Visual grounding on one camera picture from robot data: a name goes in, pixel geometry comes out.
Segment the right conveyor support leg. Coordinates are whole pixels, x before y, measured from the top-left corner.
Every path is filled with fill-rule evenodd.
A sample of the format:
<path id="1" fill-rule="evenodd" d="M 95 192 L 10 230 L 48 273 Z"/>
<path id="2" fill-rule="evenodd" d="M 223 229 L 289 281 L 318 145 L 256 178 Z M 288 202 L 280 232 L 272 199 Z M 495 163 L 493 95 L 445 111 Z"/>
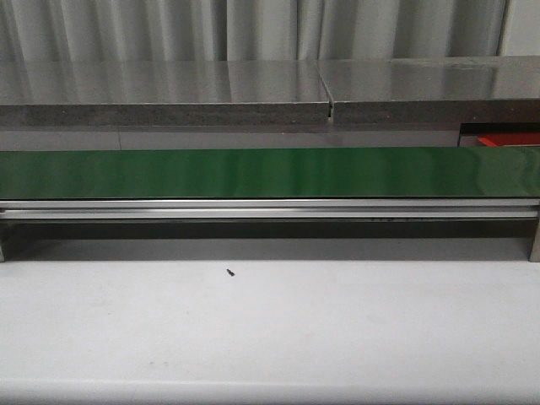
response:
<path id="1" fill-rule="evenodd" d="M 539 263 L 539 219 L 530 221 L 525 226 L 524 252 L 529 262 Z"/>

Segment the red plastic bin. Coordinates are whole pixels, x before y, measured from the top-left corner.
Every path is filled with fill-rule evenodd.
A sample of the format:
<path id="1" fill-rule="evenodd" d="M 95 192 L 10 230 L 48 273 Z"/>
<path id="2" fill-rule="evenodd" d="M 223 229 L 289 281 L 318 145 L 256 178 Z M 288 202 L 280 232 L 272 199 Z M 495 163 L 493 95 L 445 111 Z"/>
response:
<path id="1" fill-rule="evenodd" d="M 477 136 L 478 141 L 488 147 L 532 147 L 540 145 L 539 132 L 497 132 Z"/>

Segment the aluminium conveyor frame rail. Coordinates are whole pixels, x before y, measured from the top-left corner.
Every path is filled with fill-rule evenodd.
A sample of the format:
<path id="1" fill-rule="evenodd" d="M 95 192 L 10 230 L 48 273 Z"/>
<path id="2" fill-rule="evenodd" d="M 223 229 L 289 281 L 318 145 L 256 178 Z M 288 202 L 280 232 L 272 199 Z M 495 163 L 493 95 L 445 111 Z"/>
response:
<path id="1" fill-rule="evenodd" d="M 535 219 L 537 198 L 2 200 L 2 220 Z"/>

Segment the grey stone counter slab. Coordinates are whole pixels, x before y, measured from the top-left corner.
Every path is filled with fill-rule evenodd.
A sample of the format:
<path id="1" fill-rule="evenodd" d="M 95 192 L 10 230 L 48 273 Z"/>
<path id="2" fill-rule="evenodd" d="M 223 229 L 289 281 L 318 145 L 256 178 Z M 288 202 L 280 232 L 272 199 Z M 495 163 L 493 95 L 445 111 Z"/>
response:
<path id="1" fill-rule="evenodd" d="M 320 61 L 318 69 L 338 125 L 539 120 L 537 56 Z"/>
<path id="2" fill-rule="evenodd" d="M 4 62 L 6 127 L 323 124 L 312 62 Z"/>

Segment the grey stone counter left slab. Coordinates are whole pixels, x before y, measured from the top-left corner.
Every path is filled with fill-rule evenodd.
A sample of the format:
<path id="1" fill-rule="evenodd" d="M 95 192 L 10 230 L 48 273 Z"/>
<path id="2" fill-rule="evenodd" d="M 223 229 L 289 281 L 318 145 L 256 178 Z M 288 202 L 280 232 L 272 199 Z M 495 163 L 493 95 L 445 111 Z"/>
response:
<path id="1" fill-rule="evenodd" d="M 6 127 L 323 124 L 312 62 L 4 62 Z"/>

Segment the grey stone counter right slab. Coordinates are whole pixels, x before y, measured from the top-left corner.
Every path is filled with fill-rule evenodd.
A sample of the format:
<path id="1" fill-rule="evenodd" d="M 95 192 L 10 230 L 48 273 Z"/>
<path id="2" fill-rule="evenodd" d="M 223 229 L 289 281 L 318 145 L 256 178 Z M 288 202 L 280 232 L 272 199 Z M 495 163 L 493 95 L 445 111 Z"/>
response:
<path id="1" fill-rule="evenodd" d="M 318 69 L 338 125 L 539 120 L 537 56 L 320 61 Z"/>

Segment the grey pleated curtain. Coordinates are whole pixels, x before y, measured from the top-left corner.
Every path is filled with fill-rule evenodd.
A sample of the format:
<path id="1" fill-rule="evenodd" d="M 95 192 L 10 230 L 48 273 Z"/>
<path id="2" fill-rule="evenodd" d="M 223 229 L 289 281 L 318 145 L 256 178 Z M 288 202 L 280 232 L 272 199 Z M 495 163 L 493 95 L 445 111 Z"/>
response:
<path id="1" fill-rule="evenodd" d="M 494 56 L 506 1 L 4 1 L 5 62 Z"/>

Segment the green conveyor belt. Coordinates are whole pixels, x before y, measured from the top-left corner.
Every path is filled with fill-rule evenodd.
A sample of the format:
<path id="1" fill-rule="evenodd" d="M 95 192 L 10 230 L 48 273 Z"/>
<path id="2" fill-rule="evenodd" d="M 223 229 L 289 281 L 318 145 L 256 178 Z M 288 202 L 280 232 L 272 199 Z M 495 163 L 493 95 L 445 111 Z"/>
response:
<path id="1" fill-rule="evenodd" d="M 537 197 L 536 147 L 9 151 L 8 200 Z"/>

